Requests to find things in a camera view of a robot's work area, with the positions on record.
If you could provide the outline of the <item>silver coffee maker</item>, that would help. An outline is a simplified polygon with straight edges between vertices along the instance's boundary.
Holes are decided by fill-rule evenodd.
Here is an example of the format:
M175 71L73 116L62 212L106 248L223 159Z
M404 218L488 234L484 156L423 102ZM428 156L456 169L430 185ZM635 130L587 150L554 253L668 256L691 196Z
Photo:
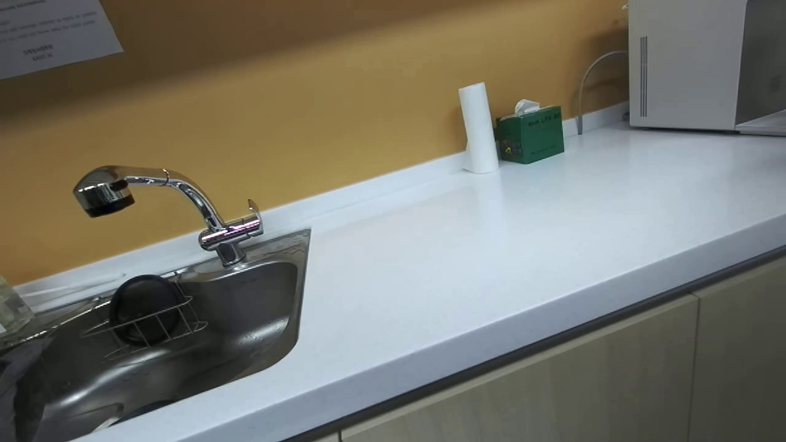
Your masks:
M628 0L628 124L786 136L786 0Z

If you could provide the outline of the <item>white paper towel roll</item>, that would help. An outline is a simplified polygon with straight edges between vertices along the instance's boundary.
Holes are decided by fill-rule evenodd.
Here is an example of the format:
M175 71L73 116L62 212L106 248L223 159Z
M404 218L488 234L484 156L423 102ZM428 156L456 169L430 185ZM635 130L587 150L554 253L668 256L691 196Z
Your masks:
M495 175L498 152L493 137L493 120L484 84L460 88L460 108L466 137L466 169L474 175Z

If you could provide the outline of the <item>green tissue box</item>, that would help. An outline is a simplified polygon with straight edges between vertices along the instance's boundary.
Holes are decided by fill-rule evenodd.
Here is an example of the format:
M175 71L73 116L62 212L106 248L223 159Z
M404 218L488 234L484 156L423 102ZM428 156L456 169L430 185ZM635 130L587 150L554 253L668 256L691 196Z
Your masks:
M500 159L519 166L559 156L564 150L562 111L520 98L511 116L495 120L495 145Z

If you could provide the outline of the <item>beige cabinet door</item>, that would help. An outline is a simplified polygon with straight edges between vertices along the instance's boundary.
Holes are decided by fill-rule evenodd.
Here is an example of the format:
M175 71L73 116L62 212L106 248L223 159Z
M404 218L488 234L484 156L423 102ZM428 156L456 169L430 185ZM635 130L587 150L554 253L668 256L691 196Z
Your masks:
M695 301L608 324L342 432L342 442L687 442Z

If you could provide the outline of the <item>chrome sink faucet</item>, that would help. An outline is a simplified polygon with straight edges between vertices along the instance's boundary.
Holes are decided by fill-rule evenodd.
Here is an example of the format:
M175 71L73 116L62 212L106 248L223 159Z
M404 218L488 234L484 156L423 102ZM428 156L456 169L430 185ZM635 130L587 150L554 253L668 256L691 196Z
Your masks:
M166 168L100 166L86 172L72 194L91 218L131 210L138 196L153 196L156 207L171 201L178 212L194 215L198 248L215 253L223 267L241 266L242 243L262 235L255 205L248 205L245 216L225 218L194 179Z

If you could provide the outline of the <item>stainless steel sink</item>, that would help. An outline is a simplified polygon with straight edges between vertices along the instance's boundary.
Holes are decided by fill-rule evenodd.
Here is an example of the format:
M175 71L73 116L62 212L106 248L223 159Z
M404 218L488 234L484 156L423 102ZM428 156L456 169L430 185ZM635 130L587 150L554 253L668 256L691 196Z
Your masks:
M123 285L43 310L0 350L0 442L72 442L264 371L298 345L309 235L245 248L241 267L203 261L156 277L176 285L182 324L131 346L111 328Z

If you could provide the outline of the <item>paper notice on wall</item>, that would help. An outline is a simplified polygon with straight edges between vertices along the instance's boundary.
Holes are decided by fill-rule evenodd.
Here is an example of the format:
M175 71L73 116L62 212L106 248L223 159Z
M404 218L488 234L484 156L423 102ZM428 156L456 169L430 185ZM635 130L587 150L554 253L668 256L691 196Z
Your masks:
M0 0L0 80L121 53L100 0Z

